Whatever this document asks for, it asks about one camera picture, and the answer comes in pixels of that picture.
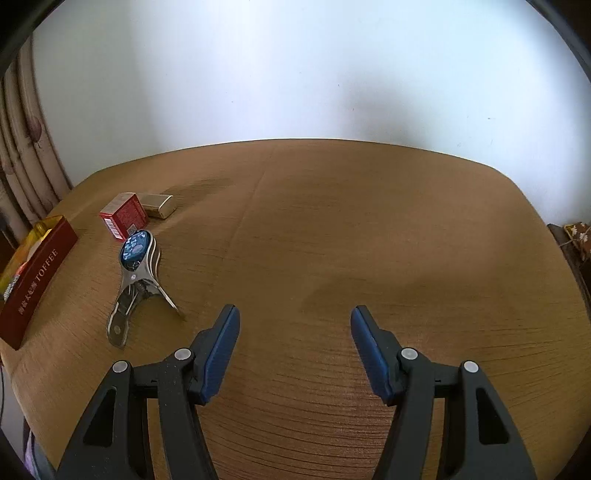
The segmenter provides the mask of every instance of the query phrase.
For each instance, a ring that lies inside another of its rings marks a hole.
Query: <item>patterned cloth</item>
[[[591,227],[587,223],[578,222],[565,225],[564,230],[581,252],[581,258],[583,260],[591,258]]]

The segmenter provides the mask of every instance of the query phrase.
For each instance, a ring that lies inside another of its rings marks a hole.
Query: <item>blue gripper pad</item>
[[[394,405],[405,389],[397,358],[401,347],[396,337],[378,327],[365,305],[351,312],[351,335],[372,390],[386,405]]]
[[[240,312],[229,304],[213,327],[202,330],[195,338],[191,350],[196,353],[193,375],[199,405],[207,404],[219,392],[239,332]]]

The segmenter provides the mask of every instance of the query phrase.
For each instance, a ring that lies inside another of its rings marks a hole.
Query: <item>white wall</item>
[[[66,0],[34,45],[74,183],[195,145],[348,138],[493,166],[546,221],[591,216],[591,85],[525,0]]]

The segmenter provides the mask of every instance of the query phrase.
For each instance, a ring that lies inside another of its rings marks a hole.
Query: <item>patterned curtain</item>
[[[71,189],[41,113],[31,39],[0,83],[0,167],[0,213],[20,241]]]

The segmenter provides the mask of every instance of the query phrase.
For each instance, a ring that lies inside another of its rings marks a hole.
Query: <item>metal clamp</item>
[[[129,332],[129,317],[143,299],[152,295],[164,297],[180,314],[177,306],[158,282],[159,261],[160,247],[147,230],[135,232],[121,247],[121,286],[107,321],[107,338],[111,344],[119,348],[125,346]]]

